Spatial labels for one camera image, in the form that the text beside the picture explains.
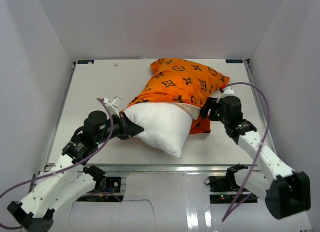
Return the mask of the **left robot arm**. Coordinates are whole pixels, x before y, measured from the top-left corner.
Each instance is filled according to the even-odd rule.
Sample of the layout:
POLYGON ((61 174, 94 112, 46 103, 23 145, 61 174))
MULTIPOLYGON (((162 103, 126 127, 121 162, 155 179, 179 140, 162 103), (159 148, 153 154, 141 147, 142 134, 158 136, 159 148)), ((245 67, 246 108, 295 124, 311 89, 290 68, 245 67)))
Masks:
POLYGON ((143 131, 123 112, 111 118, 102 111, 89 113, 83 126, 62 149, 50 173, 44 175, 26 197, 12 201, 7 210, 26 231, 49 231, 54 213, 59 209, 87 192, 104 189, 106 173, 95 165, 86 167, 89 157, 109 139, 126 140, 143 131))

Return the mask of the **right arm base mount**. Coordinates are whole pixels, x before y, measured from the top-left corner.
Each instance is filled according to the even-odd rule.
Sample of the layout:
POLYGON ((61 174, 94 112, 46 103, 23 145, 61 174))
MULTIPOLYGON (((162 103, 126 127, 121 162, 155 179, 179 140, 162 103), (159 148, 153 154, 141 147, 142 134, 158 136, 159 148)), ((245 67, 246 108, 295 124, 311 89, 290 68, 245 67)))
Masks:
POLYGON ((236 197, 236 193, 240 188, 236 184, 234 174, 240 170, 248 170, 248 167, 243 164, 236 164, 226 170, 225 175, 208 176, 204 180, 204 184, 209 187, 209 198, 211 204, 231 203, 236 197))

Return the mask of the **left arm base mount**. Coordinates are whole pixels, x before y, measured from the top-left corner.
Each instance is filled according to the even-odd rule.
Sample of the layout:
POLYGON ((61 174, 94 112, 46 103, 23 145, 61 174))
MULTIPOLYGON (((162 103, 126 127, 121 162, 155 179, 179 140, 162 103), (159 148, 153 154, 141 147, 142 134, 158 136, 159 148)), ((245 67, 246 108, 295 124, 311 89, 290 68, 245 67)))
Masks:
POLYGON ((112 194, 121 191, 122 178, 120 176, 108 176, 105 171, 95 165, 84 167, 82 172, 78 174, 78 179, 82 183, 85 183, 86 179, 94 183, 94 187, 82 195, 81 199, 99 197, 100 200, 107 200, 112 194))

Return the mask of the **orange patterned pillowcase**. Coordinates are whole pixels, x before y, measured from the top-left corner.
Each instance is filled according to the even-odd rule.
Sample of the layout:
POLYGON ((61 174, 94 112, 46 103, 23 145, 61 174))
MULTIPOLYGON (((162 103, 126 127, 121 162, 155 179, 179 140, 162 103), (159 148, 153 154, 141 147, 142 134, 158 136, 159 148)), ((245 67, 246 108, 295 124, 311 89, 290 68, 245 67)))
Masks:
POLYGON ((128 106, 146 102, 168 102, 186 109, 191 117, 190 134, 211 133, 211 122, 201 118, 200 108, 230 77, 217 70, 180 58, 159 58, 150 64, 153 76, 128 106))

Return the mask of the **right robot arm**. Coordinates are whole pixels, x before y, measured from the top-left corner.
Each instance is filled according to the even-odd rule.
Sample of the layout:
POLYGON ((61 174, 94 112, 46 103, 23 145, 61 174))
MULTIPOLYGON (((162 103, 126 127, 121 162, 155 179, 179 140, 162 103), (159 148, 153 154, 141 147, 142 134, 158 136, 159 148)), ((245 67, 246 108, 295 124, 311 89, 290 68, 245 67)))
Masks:
POLYGON ((310 209, 310 178, 305 172, 294 171, 263 144, 256 127, 243 118, 238 97, 209 97, 200 115, 221 122, 227 136, 252 158, 253 164, 262 172, 253 174, 246 165, 233 165, 226 170, 225 177, 219 179, 220 183, 231 191, 247 189, 263 199, 276 219, 310 209))

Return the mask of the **white pillow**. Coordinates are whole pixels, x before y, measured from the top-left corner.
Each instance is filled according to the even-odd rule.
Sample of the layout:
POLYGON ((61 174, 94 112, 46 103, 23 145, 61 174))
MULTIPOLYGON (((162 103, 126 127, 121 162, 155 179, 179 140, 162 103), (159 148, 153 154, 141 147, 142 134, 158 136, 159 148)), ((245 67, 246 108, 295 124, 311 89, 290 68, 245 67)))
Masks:
POLYGON ((126 117, 143 128, 135 136, 145 144, 181 158, 192 125, 191 115, 175 103, 138 103, 124 110, 126 117))

